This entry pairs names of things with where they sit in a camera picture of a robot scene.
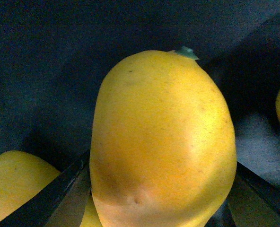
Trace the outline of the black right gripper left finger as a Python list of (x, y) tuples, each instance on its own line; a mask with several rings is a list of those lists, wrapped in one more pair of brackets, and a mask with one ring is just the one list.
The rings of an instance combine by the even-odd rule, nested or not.
[(89, 151), (12, 212), (0, 227), (79, 227), (90, 194)]

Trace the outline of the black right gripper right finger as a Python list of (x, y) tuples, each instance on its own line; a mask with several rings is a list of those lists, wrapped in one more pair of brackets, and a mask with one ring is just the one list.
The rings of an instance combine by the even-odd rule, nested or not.
[(280, 227), (280, 189), (241, 163), (227, 202), (237, 227)]

